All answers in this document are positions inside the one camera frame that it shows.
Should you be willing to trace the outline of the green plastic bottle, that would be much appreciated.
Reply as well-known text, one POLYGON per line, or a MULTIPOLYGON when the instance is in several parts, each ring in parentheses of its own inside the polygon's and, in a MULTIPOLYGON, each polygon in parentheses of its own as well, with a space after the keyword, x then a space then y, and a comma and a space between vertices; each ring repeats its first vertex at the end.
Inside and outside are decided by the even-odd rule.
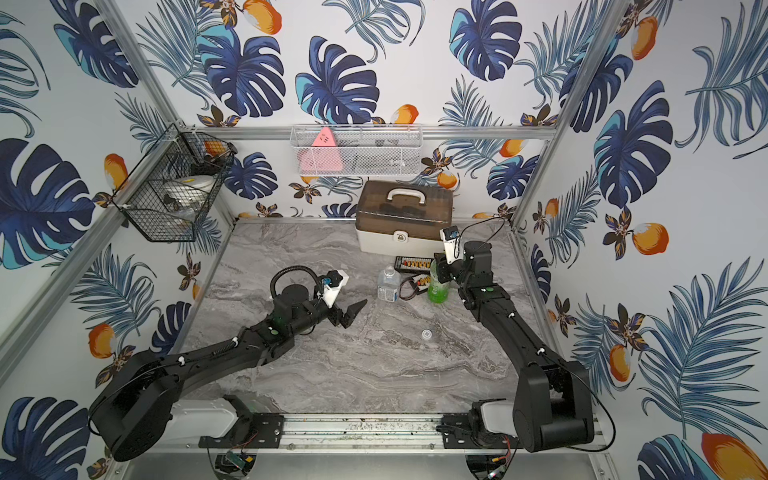
POLYGON ((439 279, 438 261, 433 259, 430 265, 430 282, 427 290, 429 300, 434 304, 444 303, 449 294, 449 284, 439 279))

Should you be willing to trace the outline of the clear plastic water bottle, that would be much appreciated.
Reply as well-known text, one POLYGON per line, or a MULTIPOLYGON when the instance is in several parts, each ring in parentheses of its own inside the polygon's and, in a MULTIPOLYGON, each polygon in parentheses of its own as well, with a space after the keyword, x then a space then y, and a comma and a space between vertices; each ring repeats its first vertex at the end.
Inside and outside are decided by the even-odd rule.
POLYGON ((378 276, 377 298, 385 302, 396 302, 399 298, 401 274, 392 266, 385 267, 378 276))

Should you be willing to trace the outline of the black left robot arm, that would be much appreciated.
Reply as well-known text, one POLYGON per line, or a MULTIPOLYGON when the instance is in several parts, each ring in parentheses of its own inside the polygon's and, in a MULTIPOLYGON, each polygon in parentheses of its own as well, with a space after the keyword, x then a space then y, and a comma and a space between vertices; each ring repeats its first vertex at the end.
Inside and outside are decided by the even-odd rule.
POLYGON ((181 397, 275 361, 294 347, 296 336, 324 320, 351 326, 366 304, 361 300, 343 310, 311 299, 302 285, 287 287, 264 320, 229 340, 179 354, 146 350, 130 357, 90 406, 89 422, 115 460, 132 460, 160 441, 181 397))

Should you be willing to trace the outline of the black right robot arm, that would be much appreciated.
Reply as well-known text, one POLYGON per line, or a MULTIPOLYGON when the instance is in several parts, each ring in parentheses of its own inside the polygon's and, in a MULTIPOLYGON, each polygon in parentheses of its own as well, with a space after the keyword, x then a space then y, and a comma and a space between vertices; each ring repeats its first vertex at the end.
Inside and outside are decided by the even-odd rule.
POLYGON ((595 438, 592 394, 586 369, 553 351, 494 280, 492 246, 444 242, 435 255, 438 280, 454 282, 463 306, 497 340, 517 372, 512 399, 482 400, 469 417, 478 438, 505 435, 529 452, 577 447, 595 438))

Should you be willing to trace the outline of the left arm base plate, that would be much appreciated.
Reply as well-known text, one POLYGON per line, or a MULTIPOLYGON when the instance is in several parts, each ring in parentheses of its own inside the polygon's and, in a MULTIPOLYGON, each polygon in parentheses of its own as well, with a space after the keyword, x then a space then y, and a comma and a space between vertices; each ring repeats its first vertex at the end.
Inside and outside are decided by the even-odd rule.
POLYGON ((203 449, 276 449, 280 446, 285 417, 273 413, 251 413, 239 417, 221 437, 203 436, 198 447, 203 449))

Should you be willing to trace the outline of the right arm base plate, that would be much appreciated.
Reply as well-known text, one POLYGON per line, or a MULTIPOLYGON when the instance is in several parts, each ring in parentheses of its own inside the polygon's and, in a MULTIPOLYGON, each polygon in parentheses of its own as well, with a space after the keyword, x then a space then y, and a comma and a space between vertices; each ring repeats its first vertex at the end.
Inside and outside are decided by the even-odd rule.
POLYGON ((469 413, 444 415, 436 431, 448 450, 515 450, 519 447, 515 437, 486 430, 482 421, 469 413))

